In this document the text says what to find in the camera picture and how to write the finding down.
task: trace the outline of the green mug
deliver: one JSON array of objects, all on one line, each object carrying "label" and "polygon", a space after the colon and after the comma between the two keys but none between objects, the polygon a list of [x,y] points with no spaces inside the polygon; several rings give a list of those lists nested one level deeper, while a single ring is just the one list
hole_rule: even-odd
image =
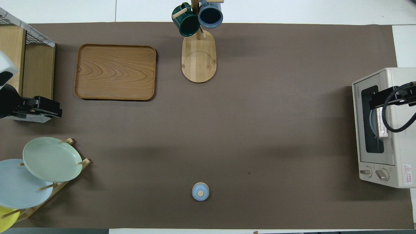
[{"label": "green mug", "polygon": [[183,9],[187,9],[185,13],[181,14],[180,16],[172,19],[175,25],[178,27],[179,32],[184,37],[190,37],[194,35],[200,27],[198,16],[192,12],[192,8],[189,3],[184,2],[182,5],[177,6],[172,15],[180,12]]}]

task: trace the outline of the yellow plate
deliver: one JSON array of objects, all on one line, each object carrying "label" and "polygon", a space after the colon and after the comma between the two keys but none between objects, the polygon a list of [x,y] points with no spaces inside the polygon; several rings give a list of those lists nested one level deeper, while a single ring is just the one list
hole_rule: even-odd
[{"label": "yellow plate", "polygon": [[2,218],[1,216],[15,210],[16,209],[0,207],[0,233],[9,229],[9,227],[11,227],[16,222],[17,218],[19,218],[20,212],[17,212],[4,218]]}]

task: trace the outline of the light green plate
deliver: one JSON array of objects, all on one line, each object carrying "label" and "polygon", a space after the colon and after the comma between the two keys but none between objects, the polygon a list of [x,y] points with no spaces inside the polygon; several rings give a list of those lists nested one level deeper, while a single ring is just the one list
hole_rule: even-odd
[{"label": "light green plate", "polygon": [[81,156],[68,143],[52,137],[31,140],[23,149],[26,168],[39,179],[65,182],[77,177],[82,169]]}]

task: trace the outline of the wooden shelf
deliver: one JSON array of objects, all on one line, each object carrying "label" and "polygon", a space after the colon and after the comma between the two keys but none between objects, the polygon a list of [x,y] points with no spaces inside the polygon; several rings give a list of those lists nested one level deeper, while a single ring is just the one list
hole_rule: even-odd
[{"label": "wooden shelf", "polygon": [[26,45],[26,31],[16,25],[0,25],[0,41],[0,50],[18,69],[18,73],[7,83],[20,96],[53,99],[55,47]]},{"label": "wooden shelf", "polygon": [[16,25],[0,25],[0,41],[0,50],[11,59],[18,70],[7,83],[22,95],[26,31]]}]

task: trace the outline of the dish rack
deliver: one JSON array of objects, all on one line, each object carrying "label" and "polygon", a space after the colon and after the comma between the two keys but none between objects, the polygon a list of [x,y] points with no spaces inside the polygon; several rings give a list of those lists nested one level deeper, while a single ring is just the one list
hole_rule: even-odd
[{"label": "dish rack", "polygon": [[[69,145],[72,145],[74,143],[74,140],[72,138],[68,138],[67,140],[61,140],[61,142],[65,142],[65,143],[68,143]],[[82,171],[88,165],[91,164],[91,161],[88,158],[86,158],[86,159],[82,160],[81,162],[78,162],[78,164],[82,165],[82,169],[81,169],[81,171]],[[6,213],[6,214],[0,216],[0,219],[4,219],[4,218],[9,217],[11,215],[14,215],[16,213],[19,213],[19,216],[18,216],[18,218],[15,222],[19,222],[19,221],[22,221],[24,219],[29,218],[33,213],[35,213],[35,211],[37,211],[40,207],[42,207],[43,204],[45,204],[47,201],[49,201],[50,198],[52,198],[58,191],[60,191],[68,182],[69,181],[55,182],[55,183],[52,183],[48,186],[39,188],[39,191],[41,191],[41,190],[45,190],[45,189],[53,187],[51,194],[49,195],[49,197],[44,202],[42,202],[41,204],[36,205],[34,207],[30,207],[30,208],[26,208],[26,209],[15,209],[14,211],[11,211],[9,213]]]}]

